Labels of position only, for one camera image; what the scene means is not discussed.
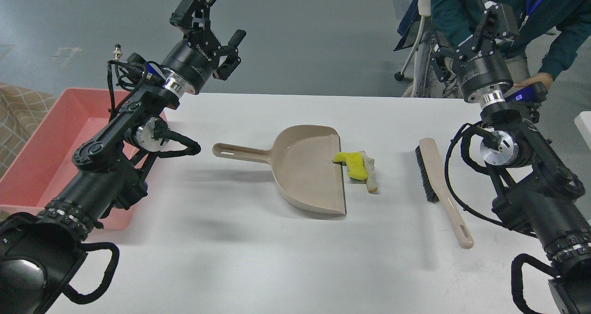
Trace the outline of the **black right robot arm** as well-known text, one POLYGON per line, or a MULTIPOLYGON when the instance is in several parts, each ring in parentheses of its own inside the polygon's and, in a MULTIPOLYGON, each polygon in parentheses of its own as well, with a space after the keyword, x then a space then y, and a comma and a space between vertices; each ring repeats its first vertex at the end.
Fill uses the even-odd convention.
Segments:
POLYGON ((524 314, 533 310, 523 294, 523 265, 549 275, 549 288, 562 314, 588 314, 590 310, 590 225, 575 202, 585 187, 568 169, 535 126, 536 107, 545 99, 542 83, 530 85, 534 99, 506 101, 513 86, 497 39, 519 36, 513 11, 502 3, 477 0, 482 16, 460 47, 453 49, 441 32, 435 33, 437 50, 431 60, 436 71, 449 74, 445 58, 467 103, 478 103, 481 121, 466 124, 449 146, 461 143, 464 162, 489 175, 496 198, 492 211, 499 225, 537 238, 550 264, 520 254, 511 264, 513 302, 524 314))

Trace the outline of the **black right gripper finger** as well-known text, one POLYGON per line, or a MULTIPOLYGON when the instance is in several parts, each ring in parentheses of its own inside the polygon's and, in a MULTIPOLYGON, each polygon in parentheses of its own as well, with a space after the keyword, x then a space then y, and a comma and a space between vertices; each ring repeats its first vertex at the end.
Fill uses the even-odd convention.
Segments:
POLYGON ((445 34, 439 30, 434 30, 431 37, 431 56, 430 65, 439 82, 450 82, 452 71, 447 64, 447 60, 452 60, 455 53, 455 47, 446 38, 445 34))
POLYGON ((502 53, 502 47, 519 37, 513 9, 504 3, 477 0, 482 10, 475 32, 469 38, 469 55, 484 56, 502 53))

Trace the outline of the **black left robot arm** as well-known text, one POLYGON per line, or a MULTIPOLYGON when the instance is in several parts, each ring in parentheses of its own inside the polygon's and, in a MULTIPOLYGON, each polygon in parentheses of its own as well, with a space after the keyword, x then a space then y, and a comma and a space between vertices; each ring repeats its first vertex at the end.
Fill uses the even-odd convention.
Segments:
POLYGON ((137 53, 107 65, 109 121, 72 155, 76 175, 39 213, 1 222, 1 312, 44 314, 57 298, 87 305, 110 286, 120 259, 111 242, 86 242, 112 209, 128 210, 148 194, 146 176, 159 158, 194 156, 201 146, 161 117, 209 78, 226 80, 241 63, 236 30, 223 45, 211 30, 217 0, 181 0, 169 23, 183 33, 162 63, 137 53))

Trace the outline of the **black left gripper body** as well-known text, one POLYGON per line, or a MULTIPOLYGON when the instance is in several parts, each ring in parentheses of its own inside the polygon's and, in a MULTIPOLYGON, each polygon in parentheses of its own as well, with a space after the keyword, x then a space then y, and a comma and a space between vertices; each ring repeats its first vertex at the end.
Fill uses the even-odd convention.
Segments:
POLYGON ((219 69, 223 48, 213 32, 191 30, 173 47, 161 65, 190 86, 186 93, 196 95, 209 78, 228 79, 219 69))

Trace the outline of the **person's hand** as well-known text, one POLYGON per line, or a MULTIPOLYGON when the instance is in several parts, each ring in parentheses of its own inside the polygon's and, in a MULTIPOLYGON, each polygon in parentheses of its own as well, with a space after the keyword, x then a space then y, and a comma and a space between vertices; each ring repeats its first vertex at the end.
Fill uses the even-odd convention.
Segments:
POLYGON ((514 83, 515 88, 523 88, 534 83, 542 83, 545 89, 549 90, 552 84, 555 82, 555 77, 547 72, 538 72, 534 76, 527 78, 521 82, 514 83))

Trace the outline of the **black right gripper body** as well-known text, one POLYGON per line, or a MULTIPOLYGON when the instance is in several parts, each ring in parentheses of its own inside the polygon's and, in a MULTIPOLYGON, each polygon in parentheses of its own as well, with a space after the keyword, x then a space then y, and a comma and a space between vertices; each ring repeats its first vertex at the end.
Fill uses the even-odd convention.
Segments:
POLYGON ((513 87, 513 79, 495 40, 466 40, 457 53, 462 59, 454 60, 452 70, 465 102, 477 103, 479 94, 485 91, 505 93, 513 87))

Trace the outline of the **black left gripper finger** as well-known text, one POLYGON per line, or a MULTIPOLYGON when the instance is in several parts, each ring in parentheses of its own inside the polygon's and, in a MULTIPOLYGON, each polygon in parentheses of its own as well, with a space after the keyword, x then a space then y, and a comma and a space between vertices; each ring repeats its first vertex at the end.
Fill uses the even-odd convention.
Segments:
POLYGON ((181 0, 171 13, 169 23, 184 35, 211 32, 210 9, 217 0, 181 0))
POLYGON ((213 78, 219 80, 227 80, 232 72, 241 64, 239 57, 238 46, 246 36, 245 30, 236 30, 233 36, 228 41, 227 45, 220 46, 213 52, 213 59, 219 60, 224 57, 222 63, 213 70, 213 78))

